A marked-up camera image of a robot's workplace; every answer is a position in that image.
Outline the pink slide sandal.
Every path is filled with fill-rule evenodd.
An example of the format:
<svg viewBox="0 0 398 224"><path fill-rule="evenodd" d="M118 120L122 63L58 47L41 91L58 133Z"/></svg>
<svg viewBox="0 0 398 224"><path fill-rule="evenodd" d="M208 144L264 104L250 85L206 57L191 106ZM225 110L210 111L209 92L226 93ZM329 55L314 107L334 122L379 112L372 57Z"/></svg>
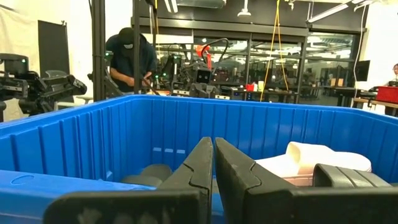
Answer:
<svg viewBox="0 0 398 224"><path fill-rule="evenodd" d="M256 163L281 178L295 175L313 175L316 164L367 172L372 170L371 161L360 154L338 152L324 145L293 141L288 143L284 154L258 159Z"/></svg>
<svg viewBox="0 0 398 224"><path fill-rule="evenodd" d="M295 175L291 177L284 177L284 180L299 187L313 185L313 175Z"/></svg>

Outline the red robot part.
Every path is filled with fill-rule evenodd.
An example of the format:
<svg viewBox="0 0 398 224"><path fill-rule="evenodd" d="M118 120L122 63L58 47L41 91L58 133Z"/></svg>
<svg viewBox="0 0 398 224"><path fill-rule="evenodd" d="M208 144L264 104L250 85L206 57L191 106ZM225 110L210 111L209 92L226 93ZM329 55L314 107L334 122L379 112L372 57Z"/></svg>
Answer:
<svg viewBox="0 0 398 224"><path fill-rule="evenodd" d="M201 57L204 62L206 63L206 66L208 69L212 69L212 62L211 62L211 54L209 53L210 50L210 45L197 45L196 46L196 53L199 57Z"/></svg>

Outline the black slide sandal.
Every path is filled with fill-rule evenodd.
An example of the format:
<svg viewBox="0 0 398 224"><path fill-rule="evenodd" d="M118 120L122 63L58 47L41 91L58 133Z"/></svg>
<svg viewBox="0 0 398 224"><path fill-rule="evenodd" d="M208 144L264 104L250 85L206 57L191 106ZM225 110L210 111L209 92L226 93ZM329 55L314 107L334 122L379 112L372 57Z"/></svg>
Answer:
<svg viewBox="0 0 398 224"><path fill-rule="evenodd" d="M364 188L391 187L376 174L344 167L317 164L313 171L314 187Z"/></svg>
<svg viewBox="0 0 398 224"><path fill-rule="evenodd" d="M172 174L173 172L167 164L152 164L144 168L139 175L125 176L121 182L158 187Z"/></svg>

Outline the black wall panel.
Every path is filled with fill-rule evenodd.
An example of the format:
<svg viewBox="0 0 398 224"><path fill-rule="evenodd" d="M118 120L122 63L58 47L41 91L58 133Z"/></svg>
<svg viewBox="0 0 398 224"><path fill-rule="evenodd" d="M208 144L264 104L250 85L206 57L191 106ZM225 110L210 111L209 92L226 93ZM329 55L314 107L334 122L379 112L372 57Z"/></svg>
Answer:
<svg viewBox="0 0 398 224"><path fill-rule="evenodd" d="M67 26L38 21L40 76L48 70L70 72Z"/></svg>

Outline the black aluminium extrusion frame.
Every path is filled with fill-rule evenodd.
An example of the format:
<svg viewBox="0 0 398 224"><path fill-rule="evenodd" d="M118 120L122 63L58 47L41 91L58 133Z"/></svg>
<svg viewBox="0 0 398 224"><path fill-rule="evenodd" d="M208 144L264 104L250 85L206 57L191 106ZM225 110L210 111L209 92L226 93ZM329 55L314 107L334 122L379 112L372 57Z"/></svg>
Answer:
<svg viewBox="0 0 398 224"><path fill-rule="evenodd" d="M139 81L139 38L140 38L140 23L139 23L139 0L132 1L132 15L134 22L134 44L136 45L134 51L134 94L137 95L141 91L141 83ZM105 74L105 31L106 31L106 13L105 0L91 0L90 14L92 23L92 57L93 57L93 99L94 101L101 101L106 99L106 89L104 82Z"/></svg>

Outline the white ceiling light bar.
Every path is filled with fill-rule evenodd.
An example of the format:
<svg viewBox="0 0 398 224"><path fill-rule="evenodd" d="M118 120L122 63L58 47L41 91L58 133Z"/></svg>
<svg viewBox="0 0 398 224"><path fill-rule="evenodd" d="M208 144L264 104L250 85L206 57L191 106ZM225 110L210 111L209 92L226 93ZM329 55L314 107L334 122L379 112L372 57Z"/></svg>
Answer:
<svg viewBox="0 0 398 224"><path fill-rule="evenodd" d="M306 20L306 23L312 24L316 21L322 20L328 16L336 14L337 12L343 11L349 7L353 7L354 11L356 11L357 9L362 8L362 7L372 4L372 3L373 3L373 0L348 0L344 3L341 3L341 4L331 8L331 9L328 9L328 10L323 11L315 16L310 17L309 19Z"/></svg>

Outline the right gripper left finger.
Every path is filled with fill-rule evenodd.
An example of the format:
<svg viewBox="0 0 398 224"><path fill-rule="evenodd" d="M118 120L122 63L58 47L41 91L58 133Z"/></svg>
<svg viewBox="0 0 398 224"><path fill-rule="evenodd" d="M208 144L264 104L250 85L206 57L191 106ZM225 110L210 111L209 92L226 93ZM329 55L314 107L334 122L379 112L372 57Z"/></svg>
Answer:
<svg viewBox="0 0 398 224"><path fill-rule="evenodd" d="M72 192L46 208L43 224L209 224L212 172L205 137L155 190Z"/></svg>

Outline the black background monitor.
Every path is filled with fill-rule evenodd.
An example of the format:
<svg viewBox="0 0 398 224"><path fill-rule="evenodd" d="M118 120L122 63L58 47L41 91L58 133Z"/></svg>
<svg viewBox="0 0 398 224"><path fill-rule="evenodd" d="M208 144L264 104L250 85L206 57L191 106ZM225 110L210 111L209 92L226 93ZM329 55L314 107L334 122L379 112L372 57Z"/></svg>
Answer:
<svg viewBox="0 0 398 224"><path fill-rule="evenodd" d="M356 79L358 82L366 82L369 73L369 60L358 61L355 66Z"/></svg>

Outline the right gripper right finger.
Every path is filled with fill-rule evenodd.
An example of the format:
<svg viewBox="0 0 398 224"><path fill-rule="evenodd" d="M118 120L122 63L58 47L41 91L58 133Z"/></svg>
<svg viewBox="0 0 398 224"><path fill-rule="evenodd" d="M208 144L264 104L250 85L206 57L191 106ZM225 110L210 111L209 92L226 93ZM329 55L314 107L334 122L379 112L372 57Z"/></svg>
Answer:
<svg viewBox="0 0 398 224"><path fill-rule="evenodd" d="M216 179L228 224L398 224L398 187L297 187L223 138Z"/></svg>

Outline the wooden background table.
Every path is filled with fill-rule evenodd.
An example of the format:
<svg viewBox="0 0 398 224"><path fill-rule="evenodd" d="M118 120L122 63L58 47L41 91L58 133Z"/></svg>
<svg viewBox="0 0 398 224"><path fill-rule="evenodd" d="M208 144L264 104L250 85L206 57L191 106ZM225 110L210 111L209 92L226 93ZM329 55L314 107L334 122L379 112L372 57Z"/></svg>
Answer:
<svg viewBox="0 0 398 224"><path fill-rule="evenodd" d="M368 110L370 112L376 111L376 106L384 106L392 108L392 116L398 117L398 103L389 103L383 101L377 101L372 98L354 98L352 100L352 108L357 108L361 110Z"/></svg>

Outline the red plastic crate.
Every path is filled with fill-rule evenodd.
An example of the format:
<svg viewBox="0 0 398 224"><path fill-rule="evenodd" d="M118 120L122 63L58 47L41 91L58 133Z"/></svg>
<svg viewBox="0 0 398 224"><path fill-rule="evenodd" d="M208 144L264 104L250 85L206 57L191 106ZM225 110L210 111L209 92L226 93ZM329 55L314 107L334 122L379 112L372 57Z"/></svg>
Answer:
<svg viewBox="0 0 398 224"><path fill-rule="evenodd" d="M377 101L383 101L387 103L398 104L398 87L397 86L379 86L377 95Z"/></svg>

